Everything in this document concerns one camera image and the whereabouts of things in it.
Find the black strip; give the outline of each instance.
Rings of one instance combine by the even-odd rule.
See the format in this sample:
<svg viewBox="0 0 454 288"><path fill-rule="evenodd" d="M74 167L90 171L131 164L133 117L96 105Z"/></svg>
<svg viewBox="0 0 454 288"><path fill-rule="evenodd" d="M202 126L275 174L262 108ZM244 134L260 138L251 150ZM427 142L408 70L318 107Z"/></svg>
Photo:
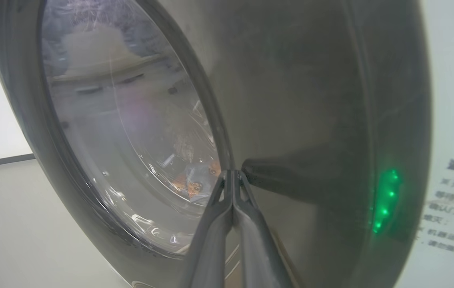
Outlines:
<svg viewBox="0 0 454 288"><path fill-rule="evenodd" d="M13 156L13 157L6 157L6 158L0 159L0 165L14 163L14 162L20 162L20 161L26 161L26 160L33 160L33 159L35 159L35 155L33 153L19 155L19 156Z"/></svg>

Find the green light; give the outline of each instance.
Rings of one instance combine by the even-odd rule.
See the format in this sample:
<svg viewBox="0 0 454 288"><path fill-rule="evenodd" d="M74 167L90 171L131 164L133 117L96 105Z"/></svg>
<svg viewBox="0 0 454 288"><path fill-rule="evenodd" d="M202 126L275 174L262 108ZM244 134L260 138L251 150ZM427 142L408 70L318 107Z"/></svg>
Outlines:
<svg viewBox="0 0 454 288"><path fill-rule="evenodd" d="M387 170L380 175L375 195L373 232L379 233L392 220L399 198L401 178L396 170Z"/></svg>

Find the washing machine door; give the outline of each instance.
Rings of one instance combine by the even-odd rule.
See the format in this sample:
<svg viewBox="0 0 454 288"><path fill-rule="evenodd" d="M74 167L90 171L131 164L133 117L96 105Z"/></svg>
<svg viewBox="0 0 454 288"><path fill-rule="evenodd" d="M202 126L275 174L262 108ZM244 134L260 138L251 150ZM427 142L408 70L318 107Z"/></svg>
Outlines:
<svg viewBox="0 0 454 288"><path fill-rule="evenodd" d="M156 288L233 168L297 286L392 287L428 174L423 38L413 0L0 0L37 159L110 264Z"/></svg>

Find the round glass door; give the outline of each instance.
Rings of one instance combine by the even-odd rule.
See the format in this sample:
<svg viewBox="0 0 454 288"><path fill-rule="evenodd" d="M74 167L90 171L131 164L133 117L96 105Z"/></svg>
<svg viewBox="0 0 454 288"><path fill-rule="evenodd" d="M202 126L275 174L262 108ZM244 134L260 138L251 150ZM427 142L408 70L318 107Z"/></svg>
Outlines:
<svg viewBox="0 0 454 288"><path fill-rule="evenodd" d="M42 54L90 184L148 247L185 254L221 168L200 98L161 31L130 0L49 0Z"/></svg>

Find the green led indicator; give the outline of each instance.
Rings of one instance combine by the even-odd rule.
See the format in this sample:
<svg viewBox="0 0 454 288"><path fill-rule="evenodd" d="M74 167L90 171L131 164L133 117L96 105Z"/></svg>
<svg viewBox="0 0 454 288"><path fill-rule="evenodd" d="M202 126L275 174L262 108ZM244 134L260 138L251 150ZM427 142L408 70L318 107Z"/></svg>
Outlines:
<svg viewBox="0 0 454 288"><path fill-rule="evenodd" d="M392 219L399 198L402 179L396 170L388 170L380 175L376 191L373 232L380 232Z"/></svg>

